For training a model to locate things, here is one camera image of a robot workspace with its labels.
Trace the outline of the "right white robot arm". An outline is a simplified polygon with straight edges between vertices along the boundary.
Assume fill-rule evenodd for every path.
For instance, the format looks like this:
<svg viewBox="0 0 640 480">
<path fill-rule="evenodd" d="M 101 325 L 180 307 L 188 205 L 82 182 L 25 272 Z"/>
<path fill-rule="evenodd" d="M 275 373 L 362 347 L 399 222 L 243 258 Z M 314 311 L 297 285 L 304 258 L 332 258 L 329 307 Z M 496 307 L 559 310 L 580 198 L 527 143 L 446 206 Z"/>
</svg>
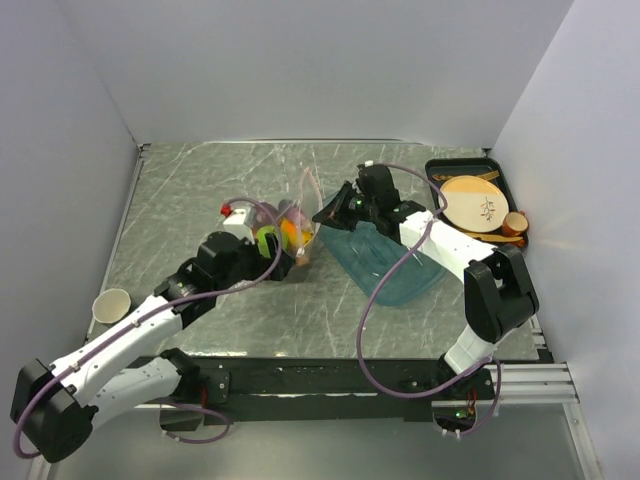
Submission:
<svg viewBox="0 0 640 480">
<path fill-rule="evenodd" d="M 393 169 L 388 163 L 361 165 L 357 179 L 345 182 L 313 220 L 346 231 L 367 222 L 406 248 L 376 285 L 377 291 L 417 253 L 462 283 L 467 325 L 446 351 L 447 367 L 437 375 L 439 390 L 449 398 L 460 398 L 472 387 L 471 373 L 489 362 L 498 344 L 538 311 L 538 297 L 518 247 L 496 247 L 471 238 L 423 205 L 401 199 Z"/>
</svg>

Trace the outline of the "teal transparent food tray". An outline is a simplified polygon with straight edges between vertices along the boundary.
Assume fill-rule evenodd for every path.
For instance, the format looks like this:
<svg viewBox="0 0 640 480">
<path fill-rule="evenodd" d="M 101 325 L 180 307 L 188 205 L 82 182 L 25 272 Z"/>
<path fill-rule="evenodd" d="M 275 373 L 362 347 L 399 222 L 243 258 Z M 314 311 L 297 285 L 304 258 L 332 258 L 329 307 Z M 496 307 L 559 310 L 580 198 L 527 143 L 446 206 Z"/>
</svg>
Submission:
<svg viewBox="0 0 640 480">
<path fill-rule="evenodd" d="M 358 223 L 354 231 L 321 226 L 318 234 L 326 249 L 367 296 L 408 250 L 380 235 L 373 224 L 366 222 Z M 444 274 L 443 267 L 417 252 L 385 283 L 375 302 L 385 307 L 405 305 L 429 291 Z"/>
</svg>

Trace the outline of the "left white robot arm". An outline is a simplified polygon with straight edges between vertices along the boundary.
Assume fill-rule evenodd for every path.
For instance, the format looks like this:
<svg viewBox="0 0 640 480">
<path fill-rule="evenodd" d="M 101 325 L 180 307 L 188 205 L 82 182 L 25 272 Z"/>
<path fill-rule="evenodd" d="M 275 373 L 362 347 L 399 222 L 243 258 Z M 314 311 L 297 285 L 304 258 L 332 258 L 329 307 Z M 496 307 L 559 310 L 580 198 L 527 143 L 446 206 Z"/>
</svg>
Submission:
<svg viewBox="0 0 640 480">
<path fill-rule="evenodd" d="M 139 368 L 132 362 L 204 316 L 220 296 L 284 279 L 293 265 L 285 240 L 278 227 L 214 232 L 116 326 L 50 365 L 38 359 L 25 365 L 10 412 L 15 454 L 57 463 L 99 426 L 139 404 L 191 399 L 200 369 L 181 350 L 166 350 Z"/>
</svg>

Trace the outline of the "orange mango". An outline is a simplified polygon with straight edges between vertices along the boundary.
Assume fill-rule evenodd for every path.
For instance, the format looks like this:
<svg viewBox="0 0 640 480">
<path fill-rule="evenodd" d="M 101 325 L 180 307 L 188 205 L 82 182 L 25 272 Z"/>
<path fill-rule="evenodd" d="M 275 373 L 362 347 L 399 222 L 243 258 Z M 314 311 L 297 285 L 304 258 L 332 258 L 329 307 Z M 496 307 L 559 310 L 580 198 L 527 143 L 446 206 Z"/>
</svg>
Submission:
<svg viewBox="0 0 640 480">
<path fill-rule="evenodd" d="M 287 239 L 288 248 L 294 253 L 304 249 L 313 239 L 311 231 L 300 229 L 297 225 L 293 225 L 287 220 L 281 221 L 280 228 L 283 236 Z"/>
</svg>

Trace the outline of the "green apple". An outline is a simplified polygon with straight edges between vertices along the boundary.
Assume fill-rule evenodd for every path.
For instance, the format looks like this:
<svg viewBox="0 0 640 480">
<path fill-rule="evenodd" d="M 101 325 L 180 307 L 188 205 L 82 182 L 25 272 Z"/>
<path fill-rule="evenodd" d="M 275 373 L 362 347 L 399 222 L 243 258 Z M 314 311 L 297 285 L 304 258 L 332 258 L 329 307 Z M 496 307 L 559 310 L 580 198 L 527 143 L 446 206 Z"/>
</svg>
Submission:
<svg viewBox="0 0 640 480">
<path fill-rule="evenodd" d="M 268 247 L 268 241 L 274 240 L 278 243 L 278 228 L 274 225 L 265 225 L 259 227 L 254 233 L 255 243 L 259 247 Z"/>
</svg>

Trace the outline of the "clear zip top bag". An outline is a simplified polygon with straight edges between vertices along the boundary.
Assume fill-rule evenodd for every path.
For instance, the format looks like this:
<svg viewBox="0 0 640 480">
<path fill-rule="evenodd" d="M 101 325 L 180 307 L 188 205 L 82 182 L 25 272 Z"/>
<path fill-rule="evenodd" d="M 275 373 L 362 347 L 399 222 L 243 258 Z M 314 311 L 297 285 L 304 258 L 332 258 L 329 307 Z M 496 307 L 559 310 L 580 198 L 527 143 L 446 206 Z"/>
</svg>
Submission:
<svg viewBox="0 0 640 480">
<path fill-rule="evenodd" d="M 262 208 L 249 209 L 249 225 L 258 251 L 266 258 L 275 254 L 276 228 L 280 229 L 283 253 L 291 257 L 297 266 L 310 262 L 314 237 L 319 225 L 312 220 L 321 207 L 322 198 L 317 181 L 309 168 L 302 171 L 296 188 L 277 202 L 262 202 Z"/>
</svg>

